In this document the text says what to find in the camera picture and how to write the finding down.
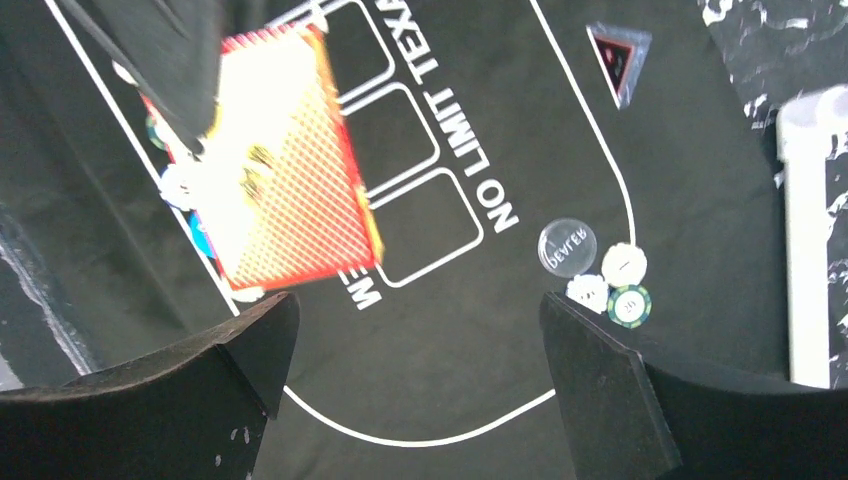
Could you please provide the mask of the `white grey poker chip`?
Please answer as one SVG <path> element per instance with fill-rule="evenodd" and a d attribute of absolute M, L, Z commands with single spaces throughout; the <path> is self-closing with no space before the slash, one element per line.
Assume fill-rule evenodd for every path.
<path fill-rule="evenodd" d="M 648 261 L 644 251 L 631 243 L 617 243 L 605 253 L 601 274 L 613 288 L 639 285 L 647 273 Z"/>
<path fill-rule="evenodd" d="M 260 301 L 265 296 L 265 290 L 262 287 L 231 289 L 229 296 L 235 302 L 250 304 Z"/>

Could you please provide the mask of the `blue small blind button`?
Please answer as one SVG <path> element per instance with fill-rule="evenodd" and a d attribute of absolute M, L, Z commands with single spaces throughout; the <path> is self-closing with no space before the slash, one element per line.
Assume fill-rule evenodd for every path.
<path fill-rule="evenodd" d="M 189 215 L 188 224 L 190 230 L 190 237 L 194 246 L 206 257 L 215 259 L 215 252 L 209 244 L 205 228 L 201 224 L 200 219 L 195 211 L 192 211 Z"/>

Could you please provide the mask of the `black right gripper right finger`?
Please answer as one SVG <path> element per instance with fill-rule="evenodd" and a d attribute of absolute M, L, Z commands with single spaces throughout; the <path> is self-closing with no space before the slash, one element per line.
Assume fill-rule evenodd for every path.
<path fill-rule="evenodd" d="M 667 348 L 557 293 L 549 370 L 579 479 L 843 479 L 847 394 Z"/>

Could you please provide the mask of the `clear dealer button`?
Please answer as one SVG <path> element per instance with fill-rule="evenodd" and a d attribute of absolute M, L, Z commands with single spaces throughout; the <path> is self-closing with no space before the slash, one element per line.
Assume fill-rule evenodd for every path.
<path fill-rule="evenodd" d="M 586 273 L 598 251 L 594 231 L 585 222 L 560 218 L 546 225 L 537 242 L 541 265 L 560 278 L 573 278 Z"/>

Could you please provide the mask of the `red playing card box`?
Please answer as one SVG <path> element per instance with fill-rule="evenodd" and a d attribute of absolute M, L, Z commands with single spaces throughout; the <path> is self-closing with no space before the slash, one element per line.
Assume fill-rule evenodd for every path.
<path fill-rule="evenodd" d="M 215 116 L 191 153 L 155 107 L 172 163 L 229 289 L 265 292 L 372 268 L 384 245 L 321 29 L 281 25 L 222 44 Z"/>

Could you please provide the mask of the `green poker chip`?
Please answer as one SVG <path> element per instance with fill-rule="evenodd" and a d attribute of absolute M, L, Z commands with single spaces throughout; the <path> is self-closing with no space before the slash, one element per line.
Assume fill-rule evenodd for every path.
<path fill-rule="evenodd" d="M 145 128 L 147 131 L 148 138 L 150 142 L 158 149 L 162 151 L 167 150 L 166 143 L 160 138 L 157 131 L 156 120 L 151 116 L 147 115 L 145 119 Z"/>
<path fill-rule="evenodd" d="M 628 329 L 641 326 L 650 316 L 652 299 L 641 285 L 625 285 L 612 291 L 607 302 L 607 315 L 617 325 Z"/>

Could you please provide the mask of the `white blue poker chip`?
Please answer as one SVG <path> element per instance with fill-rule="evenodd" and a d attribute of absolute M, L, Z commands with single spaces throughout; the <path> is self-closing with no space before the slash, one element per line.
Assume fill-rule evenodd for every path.
<path fill-rule="evenodd" d="M 195 208 L 190 189 L 192 174 L 186 165 L 171 163 L 161 173 L 158 183 L 162 200 L 180 211 Z"/>
<path fill-rule="evenodd" d="M 565 294 L 582 306 L 602 314 L 607 311 L 609 291 L 609 284 L 602 275 L 584 274 L 568 282 Z"/>

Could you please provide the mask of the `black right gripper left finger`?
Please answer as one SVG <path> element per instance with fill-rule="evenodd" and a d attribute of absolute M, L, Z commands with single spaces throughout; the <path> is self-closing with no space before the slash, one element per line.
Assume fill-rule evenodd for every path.
<path fill-rule="evenodd" d="M 5 479 L 250 479 L 300 323 L 296 296 L 61 387 L 1 396 Z"/>

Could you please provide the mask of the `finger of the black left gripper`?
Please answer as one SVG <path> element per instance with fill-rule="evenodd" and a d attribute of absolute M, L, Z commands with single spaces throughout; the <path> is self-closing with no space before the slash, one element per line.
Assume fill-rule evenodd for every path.
<path fill-rule="evenodd" d="M 211 126 L 224 1 L 64 1 L 193 153 Z"/>

